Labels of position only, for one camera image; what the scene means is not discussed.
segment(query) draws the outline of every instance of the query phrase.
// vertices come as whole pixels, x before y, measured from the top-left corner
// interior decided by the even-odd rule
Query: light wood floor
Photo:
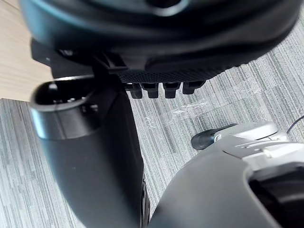
[[[29,41],[18,0],[0,0],[0,98],[27,101],[37,85],[51,80],[49,67],[31,59]]]

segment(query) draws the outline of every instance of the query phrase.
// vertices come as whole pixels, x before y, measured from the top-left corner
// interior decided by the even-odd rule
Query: striped carpet
[[[287,129],[304,115],[304,9],[292,34],[271,53],[208,81],[194,95],[132,100],[154,209],[208,128],[274,121]],[[304,142],[304,121],[291,132]],[[25,102],[0,100],[0,228],[83,228],[60,194],[35,137]]]

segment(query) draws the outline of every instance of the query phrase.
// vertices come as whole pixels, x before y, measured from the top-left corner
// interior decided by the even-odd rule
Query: gray plastic part
[[[233,135],[251,140],[259,140],[277,132],[277,126],[273,122],[243,123],[215,133],[214,141],[218,141],[227,135]]]
[[[219,141],[172,179],[151,228],[279,228],[249,187],[250,165],[224,153]]]

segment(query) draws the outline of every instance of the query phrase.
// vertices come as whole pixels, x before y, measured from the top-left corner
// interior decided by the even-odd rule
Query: black plastic
[[[182,93],[186,95],[191,95],[198,88],[201,88],[206,81],[198,81],[198,82],[184,82],[182,85]]]
[[[78,83],[96,85],[92,80]],[[72,102],[58,102],[63,85],[57,86],[56,96],[47,95],[49,85],[38,88],[30,105],[38,134],[46,132],[39,134],[43,149],[72,210],[88,228],[147,224],[143,160],[130,101],[119,79],[110,77]],[[50,126],[59,130],[49,132]]]
[[[193,136],[193,138],[191,139],[191,145],[195,150],[202,151],[214,143],[214,134],[216,132],[233,127],[235,125],[237,125],[237,123],[233,123],[225,127],[210,129],[198,133],[197,135]]]
[[[162,86],[165,90],[165,97],[168,99],[175,98],[176,90],[180,88],[181,83],[163,83]]]
[[[147,0],[19,1],[37,41],[63,53],[115,54],[124,83],[205,81],[257,59],[289,34],[302,3],[183,0],[184,10],[161,17]]]
[[[304,227],[303,168],[265,181],[253,180],[252,191],[283,228]]]
[[[141,86],[148,92],[149,98],[158,98],[158,83],[142,83]]]

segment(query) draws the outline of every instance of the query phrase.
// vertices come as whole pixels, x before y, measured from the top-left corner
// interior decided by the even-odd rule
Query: black cable
[[[302,119],[304,119],[304,115],[301,116],[299,119],[297,119],[297,120],[290,126],[290,128],[287,130],[287,134],[289,134],[290,131],[292,130],[292,128],[293,128],[300,120],[302,120]]]

